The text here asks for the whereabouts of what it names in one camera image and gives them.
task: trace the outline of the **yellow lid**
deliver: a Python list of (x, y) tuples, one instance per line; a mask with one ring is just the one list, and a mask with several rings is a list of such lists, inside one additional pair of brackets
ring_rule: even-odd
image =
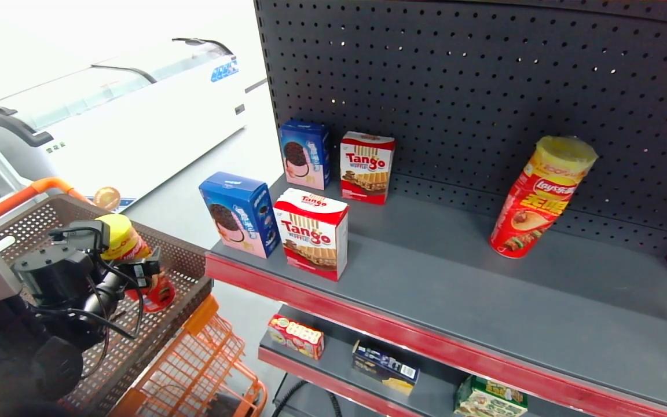
[(120, 243), (127, 238), (133, 228), (130, 219), (122, 214), (104, 214), (104, 216), (96, 219), (109, 225), (109, 248), (120, 246)]
[(599, 157), (577, 137), (545, 136), (537, 142), (537, 153), (551, 166), (577, 173), (589, 169)]

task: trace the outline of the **store shelf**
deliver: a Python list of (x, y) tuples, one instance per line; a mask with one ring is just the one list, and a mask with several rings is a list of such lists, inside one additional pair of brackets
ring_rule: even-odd
[(338, 283), (288, 266), (279, 248), (261, 259), (221, 243), (208, 274), (588, 414), (667, 416), (661, 259), (554, 231), (505, 259), (486, 242), (491, 217), (399, 193), (350, 204)]
[[(280, 387), (277, 388), (277, 393), (274, 397), (274, 405), (280, 406), (281, 398), (288, 393), (290, 388), (300, 381), (300, 378), (291, 374), (286, 374), (285, 378), (283, 378), (283, 381), (280, 383)], [(336, 396), (336, 400), (339, 401), (341, 415), (345, 415), (346, 417), (381, 416), (381, 414), (362, 407), (341, 396)], [(307, 383), (300, 387), (295, 395), (289, 399), (280, 415), (281, 417), (336, 417), (333, 406), (328, 406), (330, 403), (331, 401), (328, 398), (328, 392), (326, 390), (320, 388), (320, 386), (312, 385), (312, 383)]]
[[(346, 393), (341, 393), (342, 390), (360, 390), (362, 393), (352, 399), (382, 414), (447, 417), (455, 411), (455, 391), (468, 377), (467, 373), (416, 354), (403, 353), (404, 358), (408, 358), (411, 364), (416, 364), (421, 370), (413, 393), (405, 396), (352, 369), (351, 353), (354, 344), (362, 337), (359, 333), (286, 306), (280, 309), (280, 314), (322, 331), (325, 335), (325, 351), (322, 358), (315, 361), (274, 342), (267, 335), (259, 346), (259, 358), (262, 361), (268, 361), (332, 393), (346, 396)], [(288, 369), (290, 362), (296, 364), (291, 367), (294, 369)], [(526, 414), (527, 417), (584, 415), (537, 398), (530, 398), (529, 402), (530, 412)]]

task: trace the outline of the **orange shopping cart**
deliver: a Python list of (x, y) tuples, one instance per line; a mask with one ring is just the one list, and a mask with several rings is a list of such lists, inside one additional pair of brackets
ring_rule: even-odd
[[(0, 217), (51, 188), (63, 194), (40, 201), (0, 227), (0, 240), (13, 240), (1, 250), (8, 263), (50, 245), (50, 230), (108, 213), (63, 180), (46, 178), (1, 201)], [(212, 281), (204, 277), (206, 249), (137, 222), (133, 226), (149, 246), (161, 247), (177, 297), (167, 309), (146, 317), (135, 340), (114, 334), (106, 353), (101, 346), (85, 351), (85, 367), (95, 372), (61, 404), (80, 415), (258, 417), (267, 391), (240, 361), (243, 340), (217, 315)], [(23, 297), (29, 297), (26, 291)], [(135, 302), (121, 301), (119, 310), (117, 324), (132, 327)]]
[[(111, 416), (258, 417), (267, 390), (239, 360), (244, 342), (217, 311), (208, 296)], [(231, 377), (244, 378), (248, 389), (236, 393), (227, 384)]]

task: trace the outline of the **red shelf edge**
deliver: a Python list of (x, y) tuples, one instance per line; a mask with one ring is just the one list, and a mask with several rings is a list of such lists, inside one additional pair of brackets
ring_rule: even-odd
[(407, 346), (435, 361), (493, 378), (530, 395), (586, 414), (598, 417), (667, 417), (665, 406), (511, 359), (469, 342), (456, 341), (424, 330), (417, 325), (399, 322), (214, 254), (208, 253), (206, 256), (206, 275), (390, 343)]
[(421, 415), (400, 407), (398, 404), (391, 403), (379, 396), (360, 390), (349, 383), (342, 382), (338, 378), (326, 375), (312, 367), (300, 364), (300, 362), (293, 361), (262, 346), (259, 347), (259, 361), (267, 362), (313, 385), (320, 386), (320, 388), (326, 391), (331, 391), (331, 393), (337, 396), (350, 399), (360, 406), (367, 407), (380, 414), (388, 415), (389, 417), (421, 417)]

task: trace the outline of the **freezer lid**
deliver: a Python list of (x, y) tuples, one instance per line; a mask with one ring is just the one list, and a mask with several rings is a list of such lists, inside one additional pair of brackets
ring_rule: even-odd
[(150, 84), (145, 77), (126, 69), (83, 69), (2, 98), (0, 114), (15, 117), (39, 132)]
[(157, 82), (233, 53), (220, 42), (208, 39), (174, 38), (137, 53), (101, 61), (95, 66), (125, 68), (149, 74)]

